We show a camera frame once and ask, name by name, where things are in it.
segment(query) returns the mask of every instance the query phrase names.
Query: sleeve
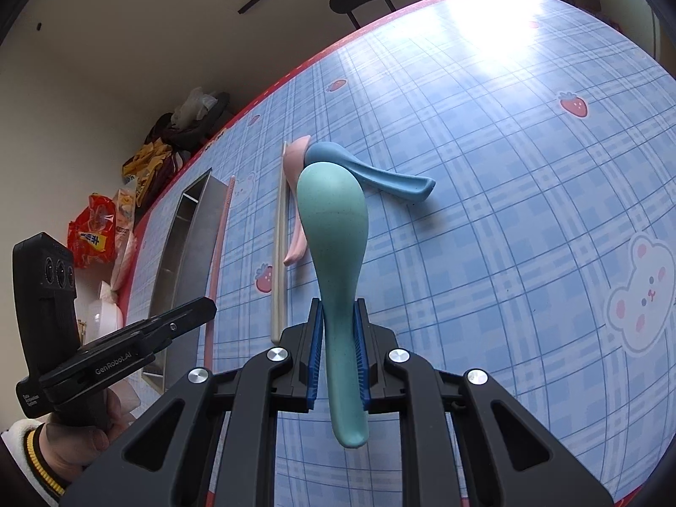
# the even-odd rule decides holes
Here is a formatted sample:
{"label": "sleeve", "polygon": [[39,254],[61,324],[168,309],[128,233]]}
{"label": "sleeve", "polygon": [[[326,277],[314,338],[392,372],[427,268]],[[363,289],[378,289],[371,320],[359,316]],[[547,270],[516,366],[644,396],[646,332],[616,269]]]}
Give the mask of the sleeve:
{"label": "sleeve", "polygon": [[43,467],[37,446],[42,423],[22,419],[2,433],[0,440],[0,482],[7,505],[57,507],[63,495],[63,482],[56,482]]}

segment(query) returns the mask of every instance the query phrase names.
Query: red snack bag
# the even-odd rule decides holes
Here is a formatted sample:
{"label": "red snack bag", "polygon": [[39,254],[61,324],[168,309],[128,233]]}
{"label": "red snack bag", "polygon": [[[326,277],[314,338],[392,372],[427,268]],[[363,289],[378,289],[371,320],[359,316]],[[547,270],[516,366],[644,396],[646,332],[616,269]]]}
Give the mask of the red snack bag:
{"label": "red snack bag", "polygon": [[107,196],[92,194],[89,206],[68,224],[68,249],[76,268],[115,259],[115,203]]}

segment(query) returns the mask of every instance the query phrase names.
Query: snack bag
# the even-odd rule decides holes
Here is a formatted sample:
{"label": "snack bag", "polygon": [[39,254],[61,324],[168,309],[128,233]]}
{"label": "snack bag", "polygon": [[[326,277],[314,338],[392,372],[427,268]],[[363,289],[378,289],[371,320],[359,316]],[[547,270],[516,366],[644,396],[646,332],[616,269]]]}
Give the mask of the snack bag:
{"label": "snack bag", "polygon": [[76,268],[115,259],[115,203],[107,196],[92,194],[89,206],[68,224],[68,249]]}
{"label": "snack bag", "polygon": [[115,252],[119,254],[126,245],[127,236],[134,230],[136,179],[118,190],[113,202],[115,203]]}

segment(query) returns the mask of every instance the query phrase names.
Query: bear face print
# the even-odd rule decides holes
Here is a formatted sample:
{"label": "bear face print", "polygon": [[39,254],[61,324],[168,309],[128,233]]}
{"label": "bear face print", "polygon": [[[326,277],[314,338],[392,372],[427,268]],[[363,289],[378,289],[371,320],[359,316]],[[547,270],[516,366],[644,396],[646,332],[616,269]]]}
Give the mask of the bear face print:
{"label": "bear face print", "polygon": [[630,354],[641,354],[660,336],[674,303],[674,256],[664,242],[644,233],[630,241],[631,274],[606,304],[606,318],[622,333]]}
{"label": "bear face print", "polygon": [[256,184],[256,174],[250,173],[242,180],[237,180],[234,183],[234,191],[232,192],[231,207],[240,205],[244,200],[251,196]]}

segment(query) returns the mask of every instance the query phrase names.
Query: blue spoon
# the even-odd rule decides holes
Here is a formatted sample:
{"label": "blue spoon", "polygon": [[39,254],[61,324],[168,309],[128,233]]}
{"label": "blue spoon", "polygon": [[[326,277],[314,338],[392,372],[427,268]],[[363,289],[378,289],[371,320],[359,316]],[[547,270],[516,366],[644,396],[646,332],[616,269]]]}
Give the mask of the blue spoon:
{"label": "blue spoon", "polygon": [[346,448],[368,440],[357,374],[352,315],[368,238],[362,187],[349,171],[320,162],[298,179],[298,212],[324,306],[327,385],[333,434]]}
{"label": "blue spoon", "polygon": [[425,200],[436,182],[429,177],[416,177],[387,172],[384,169],[364,164],[353,154],[334,142],[314,143],[305,153],[305,165],[331,162],[347,169],[357,180],[370,184],[381,191],[411,202]]}

